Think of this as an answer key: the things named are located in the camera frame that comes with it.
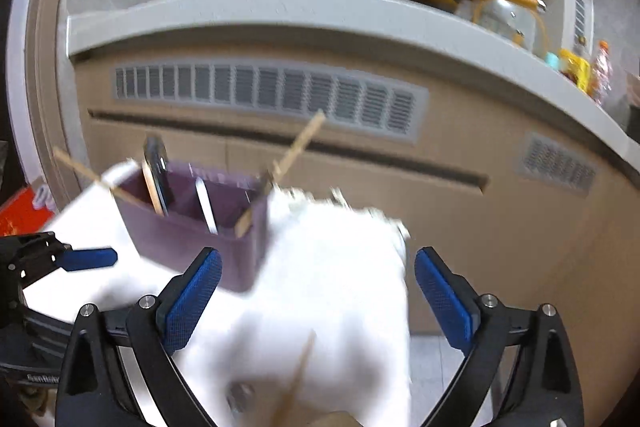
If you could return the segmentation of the wooden chopstick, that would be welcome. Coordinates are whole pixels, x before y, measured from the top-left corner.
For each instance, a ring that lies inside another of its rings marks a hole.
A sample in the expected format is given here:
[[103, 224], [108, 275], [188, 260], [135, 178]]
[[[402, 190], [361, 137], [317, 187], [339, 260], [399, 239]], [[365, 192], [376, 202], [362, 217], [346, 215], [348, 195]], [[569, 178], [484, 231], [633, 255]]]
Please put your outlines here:
[[134, 197], [134, 195], [124, 191], [118, 185], [106, 181], [103, 176], [97, 174], [89, 167], [86, 167], [84, 164], [81, 164], [81, 162], [71, 158], [70, 155], [65, 153], [64, 150], [61, 150], [57, 146], [53, 147], [53, 156], [57, 161], [62, 162], [64, 166], [74, 170], [76, 173], [79, 173], [84, 178], [90, 180], [95, 184], [98, 184], [100, 187], [105, 188], [105, 190], [109, 191], [114, 197], [124, 200], [125, 202], [129, 202], [129, 204], [131, 205], [137, 205], [139, 207], [146, 206], [143, 200]]
[[[272, 166], [267, 169], [259, 178], [258, 197], [267, 196], [273, 187], [278, 185], [288, 170], [292, 168], [294, 162], [303, 154], [311, 142], [314, 135], [320, 130], [326, 121], [326, 115], [322, 109], [318, 109], [314, 117], [306, 124], [306, 127], [296, 135], [295, 140], [278, 161], [273, 161]], [[243, 237], [252, 226], [254, 202], [251, 200], [247, 210], [242, 213], [234, 225], [234, 236], [237, 239]]]
[[288, 384], [284, 394], [278, 402], [278, 405], [274, 409], [269, 426], [270, 427], [281, 427], [284, 425], [288, 414], [291, 412], [300, 387], [303, 386], [303, 381], [305, 378], [306, 369], [308, 367], [308, 363], [310, 361], [312, 351], [314, 351], [314, 344], [316, 343], [317, 334], [315, 331], [311, 331], [307, 337], [306, 343], [304, 344], [304, 349], [302, 354], [300, 355], [297, 365], [295, 367], [295, 371], [293, 377]]

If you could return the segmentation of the blue plastic spoon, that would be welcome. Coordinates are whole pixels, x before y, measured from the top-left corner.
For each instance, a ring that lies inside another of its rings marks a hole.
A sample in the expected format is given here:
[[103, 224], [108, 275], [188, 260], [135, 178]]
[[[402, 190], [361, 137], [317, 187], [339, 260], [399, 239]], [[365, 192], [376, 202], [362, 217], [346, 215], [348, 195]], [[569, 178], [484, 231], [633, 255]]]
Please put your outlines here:
[[151, 167], [157, 191], [160, 193], [160, 201], [165, 210], [164, 216], [166, 216], [169, 205], [174, 201], [174, 193], [172, 193], [168, 182], [166, 147], [159, 135], [149, 134], [145, 138], [143, 161], [146, 161]]

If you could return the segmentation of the white black measuring spoon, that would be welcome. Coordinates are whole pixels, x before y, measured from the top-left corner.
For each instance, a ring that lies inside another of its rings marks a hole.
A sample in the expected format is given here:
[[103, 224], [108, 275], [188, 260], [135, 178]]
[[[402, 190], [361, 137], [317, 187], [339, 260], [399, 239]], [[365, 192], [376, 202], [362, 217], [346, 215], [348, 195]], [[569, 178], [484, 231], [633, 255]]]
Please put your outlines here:
[[214, 215], [213, 206], [210, 203], [206, 184], [203, 179], [195, 179], [195, 191], [198, 196], [198, 202], [200, 203], [203, 217], [208, 228], [209, 233], [218, 234], [217, 223]]

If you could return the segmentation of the wooden spoon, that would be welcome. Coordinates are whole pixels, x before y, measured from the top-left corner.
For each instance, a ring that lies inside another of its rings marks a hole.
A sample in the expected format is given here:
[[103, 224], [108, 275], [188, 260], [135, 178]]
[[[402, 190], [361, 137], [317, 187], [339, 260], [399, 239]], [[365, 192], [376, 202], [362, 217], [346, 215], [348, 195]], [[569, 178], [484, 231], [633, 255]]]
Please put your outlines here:
[[149, 192], [153, 209], [157, 215], [163, 216], [165, 214], [165, 210], [163, 208], [162, 202], [160, 201], [160, 193], [158, 193], [157, 191], [155, 181], [153, 178], [153, 173], [151, 171], [151, 167], [146, 161], [143, 161], [141, 170], [142, 170], [146, 189]]

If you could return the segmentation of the metal spoon black handle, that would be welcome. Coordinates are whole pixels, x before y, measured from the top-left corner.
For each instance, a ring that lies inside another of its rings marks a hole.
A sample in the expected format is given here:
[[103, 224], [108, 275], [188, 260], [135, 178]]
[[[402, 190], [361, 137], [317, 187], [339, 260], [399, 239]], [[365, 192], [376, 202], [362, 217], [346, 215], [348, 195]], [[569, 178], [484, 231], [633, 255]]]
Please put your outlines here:
[[250, 384], [234, 381], [227, 388], [226, 399], [232, 414], [250, 413], [254, 409], [255, 389]]

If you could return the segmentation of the grey kitchen countertop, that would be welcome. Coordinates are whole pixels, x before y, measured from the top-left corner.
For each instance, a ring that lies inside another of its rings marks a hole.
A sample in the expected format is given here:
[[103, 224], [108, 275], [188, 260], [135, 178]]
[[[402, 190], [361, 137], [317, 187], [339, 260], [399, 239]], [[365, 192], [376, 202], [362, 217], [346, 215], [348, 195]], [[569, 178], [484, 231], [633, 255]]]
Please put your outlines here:
[[404, 0], [153, 0], [72, 15], [65, 53], [76, 58], [160, 37], [296, 46], [429, 72], [542, 118], [636, 173], [639, 145], [559, 72], [462, 18]]

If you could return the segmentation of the red box on floor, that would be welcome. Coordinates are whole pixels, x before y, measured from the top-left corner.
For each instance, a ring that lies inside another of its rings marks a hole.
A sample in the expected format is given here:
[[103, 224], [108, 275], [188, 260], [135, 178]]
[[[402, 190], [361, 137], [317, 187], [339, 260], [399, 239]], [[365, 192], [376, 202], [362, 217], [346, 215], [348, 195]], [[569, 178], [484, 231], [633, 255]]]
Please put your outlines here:
[[58, 213], [50, 187], [43, 177], [18, 190], [1, 206], [0, 236], [41, 231]]

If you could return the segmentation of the purple utensil holder box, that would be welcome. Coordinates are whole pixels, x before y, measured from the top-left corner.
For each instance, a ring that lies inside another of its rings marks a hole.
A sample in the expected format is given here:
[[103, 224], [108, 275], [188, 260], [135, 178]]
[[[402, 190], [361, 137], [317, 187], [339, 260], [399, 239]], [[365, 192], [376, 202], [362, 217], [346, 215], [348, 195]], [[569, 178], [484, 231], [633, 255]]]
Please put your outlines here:
[[[145, 202], [145, 207], [117, 199], [117, 206], [140, 256], [176, 272], [186, 271], [205, 247], [218, 251], [222, 259], [220, 286], [245, 293], [258, 277], [267, 251], [268, 200], [258, 197], [259, 182], [254, 176], [228, 173], [171, 161], [168, 182], [174, 201], [166, 216], [155, 213], [143, 174], [127, 174], [118, 186]], [[204, 180], [213, 206], [218, 234], [209, 233], [203, 217], [195, 179]], [[247, 233], [237, 239], [234, 225], [254, 202], [253, 222]]]

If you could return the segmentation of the white table cloth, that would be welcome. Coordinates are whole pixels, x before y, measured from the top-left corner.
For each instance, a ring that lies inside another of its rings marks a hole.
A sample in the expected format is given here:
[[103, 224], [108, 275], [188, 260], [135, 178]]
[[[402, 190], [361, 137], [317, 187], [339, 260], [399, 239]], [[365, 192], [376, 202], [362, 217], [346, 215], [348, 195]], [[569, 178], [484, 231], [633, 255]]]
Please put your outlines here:
[[[80, 307], [101, 309], [157, 295], [175, 272], [141, 258], [115, 199], [91, 185], [47, 230], [75, 248], [117, 251], [114, 267], [56, 270], [25, 291], [32, 309], [73, 322]], [[239, 425], [226, 400], [230, 383], [255, 389], [264, 425], [312, 349], [300, 386], [299, 424], [312, 413], [346, 411], [363, 426], [408, 426], [409, 326], [404, 225], [381, 210], [352, 209], [299, 190], [269, 201], [269, 248], [251, 291], [218, 288], [177, 365], [218, 426]]]

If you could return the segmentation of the small grey vent grille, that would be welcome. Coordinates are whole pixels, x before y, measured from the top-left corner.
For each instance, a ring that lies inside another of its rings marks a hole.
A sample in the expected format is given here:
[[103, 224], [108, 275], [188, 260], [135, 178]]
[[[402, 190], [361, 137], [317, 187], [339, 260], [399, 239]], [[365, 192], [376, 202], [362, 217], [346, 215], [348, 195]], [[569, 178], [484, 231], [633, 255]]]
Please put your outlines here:
[[597, 168], [548, 136], [529, 133], [516, 164], [516, 171], [526, 178], [556, 185], [587, 196], [597, 176]]

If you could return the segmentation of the condiment bottle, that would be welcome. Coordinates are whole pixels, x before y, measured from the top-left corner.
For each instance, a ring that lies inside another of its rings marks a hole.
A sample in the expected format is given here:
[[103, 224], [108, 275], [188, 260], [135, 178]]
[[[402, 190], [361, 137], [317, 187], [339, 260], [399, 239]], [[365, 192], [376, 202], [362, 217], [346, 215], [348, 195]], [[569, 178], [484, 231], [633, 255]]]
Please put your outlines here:
[[602, 106], [611, 93], [612, 64], [608, 42], [600, 40], [590, 67], [589, 96]]

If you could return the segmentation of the long grey vent grille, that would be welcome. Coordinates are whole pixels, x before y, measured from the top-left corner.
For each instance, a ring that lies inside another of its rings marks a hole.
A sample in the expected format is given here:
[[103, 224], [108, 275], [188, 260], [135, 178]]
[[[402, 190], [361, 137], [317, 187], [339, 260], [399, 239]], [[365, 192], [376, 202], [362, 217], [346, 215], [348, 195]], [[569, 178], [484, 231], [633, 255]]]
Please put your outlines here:
[[359, 70], [232, 57], [117, 65], [112, 95], [298, 119], [322, 112], [331, 126], [410, 142], [430, 101], [425, 87]]

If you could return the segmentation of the yellow jar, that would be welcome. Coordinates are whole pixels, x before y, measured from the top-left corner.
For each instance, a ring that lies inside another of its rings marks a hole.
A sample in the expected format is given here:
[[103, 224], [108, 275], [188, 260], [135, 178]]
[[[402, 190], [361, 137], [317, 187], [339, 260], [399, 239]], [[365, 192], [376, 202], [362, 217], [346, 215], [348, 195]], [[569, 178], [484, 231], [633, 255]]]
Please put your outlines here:
[[589, 90], [590, 63], [580, 51], [575, 53], [568, 49], [559, 50], [559, 70], [568, 80], [582, 92]]

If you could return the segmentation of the glass pot lid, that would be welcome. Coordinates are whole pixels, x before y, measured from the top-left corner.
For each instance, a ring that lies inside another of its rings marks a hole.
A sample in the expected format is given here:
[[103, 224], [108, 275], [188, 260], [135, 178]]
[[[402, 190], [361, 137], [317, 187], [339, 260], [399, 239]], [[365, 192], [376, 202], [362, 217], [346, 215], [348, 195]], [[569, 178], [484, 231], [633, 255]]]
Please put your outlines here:
[[510, 0], [477, 0], [472, 22], [545, 58], [550, 44], [541, 15], [546, 11], [547, 5], [542, 0], [525, 4]]

